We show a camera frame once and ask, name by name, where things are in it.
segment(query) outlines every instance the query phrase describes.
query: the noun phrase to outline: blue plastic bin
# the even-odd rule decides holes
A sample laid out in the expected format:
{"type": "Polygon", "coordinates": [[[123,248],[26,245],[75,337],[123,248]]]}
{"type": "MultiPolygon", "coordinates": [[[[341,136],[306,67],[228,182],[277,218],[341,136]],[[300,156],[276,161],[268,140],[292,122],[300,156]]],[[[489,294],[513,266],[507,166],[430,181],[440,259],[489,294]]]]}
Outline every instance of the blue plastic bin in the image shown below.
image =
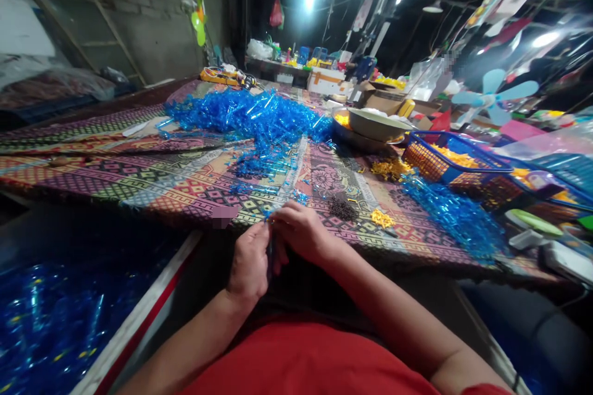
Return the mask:
{"type": "Polygon", "coordinates": [[[584,154],[551,154],[535,159],[533,163],[593,196],[593,160],[584,154]]]}
{"type": "MultiPolygon", "coordinates": [[[[499,159],[513,168],[539,170],[540,168],[511,157],[499,156],[499,159]]],[[[542,199],[531,188],[511,175],[500,175],[482,189],[482,206],[491,212],[505,212],[510,209],[523,209],[552,223],[569,222],[593,214],[593,199],[580,192],[561,178],[558,184],[568,192],[568,197],[575,203],[561,201],[552,197],[542,199]]]]}
{"type": "Polygon", "coordinates": [[[477,189],[493,178],[508,175],[513,169],[495,155],[443,131],[413,131],[402,159],[418,168],[427,180],[448,184],[458,191],[477,189]],[[467,154],[475,159],[478,168],[463,167],[436,151],[431,145],[448,148],[457,154],[467,154]]]}

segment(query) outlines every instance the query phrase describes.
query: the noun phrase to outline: table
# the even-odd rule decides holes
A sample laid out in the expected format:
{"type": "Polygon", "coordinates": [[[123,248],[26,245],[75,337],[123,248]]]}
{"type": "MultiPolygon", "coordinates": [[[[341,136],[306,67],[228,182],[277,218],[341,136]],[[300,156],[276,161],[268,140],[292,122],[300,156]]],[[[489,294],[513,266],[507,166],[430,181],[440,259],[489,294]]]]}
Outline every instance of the table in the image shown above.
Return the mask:
{"type": "MultiPolygon", "coordinates": [[[[287,85],[264,82],[307,106],[321,107],[317,94],[287,85]]],[[[182,100],[188,94],[203,97],[223,85],[189,81],[169,97],[182,100]]],[[[151,101],[155,100],[153,90],[151,101]]],[[[212,209],[239,206],[230,228],[246,230],[293,196],[296,188],[310,196],[308,206],[320,215],[334,235],[344,239],[377,267],[406,270],[432,267],[457,278],[497,280],[515,286],[540,288],[567,285],[565,280],[543,272],[533,257],[497,257],[505,265],[492,265],[458,247],[426,212],[400,191],[400,185],[369,172],[373,156],[348,150],[338,154],[326,144],[306,139],[291,153],[298,168],[265,178],[242,179],[253,185],[278,187],[278,196],[252,191],[233,194],[238,179],[233,174],[233,155],[241,147],[217,147],[219,135],[168,141],[157,136],[124,138],[122,130],[164,115],[162,102],[115,114],[26,128],[0,135],[0,188],[31,198],[57,202],[86,202],[111,206],[135,215],[158,218],[176,226],[211,226],[212,209]],[[49,166],[49,158],[68,153],[69,162],[49,166]],[[343,222],[329,214],[321,195],[340,193],[356,201],[358,223],[343,222]],[[371,222],[370,212],[380,205],[395,221],[397,238],[371,222]]]]}
{"type": "Polygon", "coordinates": [[[272,72],[274,74],[290,74],[295,78],[309,78],[311,71],[296,68],[280,62],[273,62],[271,60],[254,59],[252,57],[245,57],[245,65],[247,71],[255,77],[260,77],[261,72],[272,72]]]}

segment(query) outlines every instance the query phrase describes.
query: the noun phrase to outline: white box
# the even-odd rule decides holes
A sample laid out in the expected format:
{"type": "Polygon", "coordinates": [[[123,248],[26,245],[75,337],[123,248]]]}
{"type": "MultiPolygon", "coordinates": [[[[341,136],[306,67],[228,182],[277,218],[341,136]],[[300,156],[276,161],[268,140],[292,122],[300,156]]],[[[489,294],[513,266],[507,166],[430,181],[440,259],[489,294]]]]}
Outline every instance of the white box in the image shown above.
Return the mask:
{"type": "Polygon", "coordinates": [[[346,75],[340,71],[313,67],[307,82],[307,89],[318,94],[344,94],[348,96],[351,84],[345,81],[346,75]]]}
{"type": "Polygon", "coordinates": [[[276,82],[278,83],[289,83],[292,85],[292,81],[294,80],[294,76],[292,74],[284,74],[278,73],[276,74],[276,82]]]}

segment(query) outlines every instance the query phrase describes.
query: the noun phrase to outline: cardboard box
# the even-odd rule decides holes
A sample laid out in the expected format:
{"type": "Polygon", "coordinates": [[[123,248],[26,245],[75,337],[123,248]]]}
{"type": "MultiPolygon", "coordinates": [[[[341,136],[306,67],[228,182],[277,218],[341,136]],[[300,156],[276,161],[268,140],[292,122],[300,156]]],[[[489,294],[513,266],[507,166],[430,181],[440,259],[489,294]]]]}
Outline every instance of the cardboard box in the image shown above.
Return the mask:
{"type": "Polygon", "coordinates": [[[442,106],[442,103],[440,103],[440,102],[418,101],[418,102],[416,102],[416,105],[414,106],[414,111],[419,112],[420,114],[424,114],[426,117],[428,117],[428,116],[432,115],[432,113],[437,112],[441,106],[442,106]]]}
{"type": "Polygon", "coordinates": [[[307,89],[317,94],[345,94],[350,95],[352,84],[346,82],[346,75],[336,70],[313,67],[307,82],[307,89]]]}
{"type": "Polygon", "coordinates": [[[362,94],[360,100],[357,102],[357,107],[375,108],[387,115],[396,114],[405,101],[405,94],[397,88],[383,84],[378,85],[381,85],[381,89],[377,89],[369,81],[364,81],[360,84],[362,94]]]}

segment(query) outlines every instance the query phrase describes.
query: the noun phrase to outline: metal bowl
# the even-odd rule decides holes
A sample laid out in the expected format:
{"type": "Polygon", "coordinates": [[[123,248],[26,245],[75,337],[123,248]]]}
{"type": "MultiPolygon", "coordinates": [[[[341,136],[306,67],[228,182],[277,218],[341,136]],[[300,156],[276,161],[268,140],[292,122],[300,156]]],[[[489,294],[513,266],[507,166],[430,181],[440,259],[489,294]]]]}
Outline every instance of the metal bowl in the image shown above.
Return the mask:
{"type": "Polygon", "coordinates": [[[369,154],[378,153],[383,151],[385,148],[388,148],[390,145],[396,145],[398,143],[401,143],[404,139],[403,135],[397,138],[396,140],[389,142],[380,142],[366,138],[343,126],[340,122],[338,122],[335,119],[335,116],[337,115],[345,117],[350,116],[351,118],[352,114],[350,113],[350,108],[338,107],[332,109],[332,117],[334,120],[334,133],[338,136],[339,139],[346,142],[350,146],[353,146],[361,152],[369,154]]]}
{"type": "Polygon", "coordinates": [[[355,133],[379,142],[399,139],[406,131],[414,130],[407,123],[359,109],[350,110],[350,126],[355,133]]]}

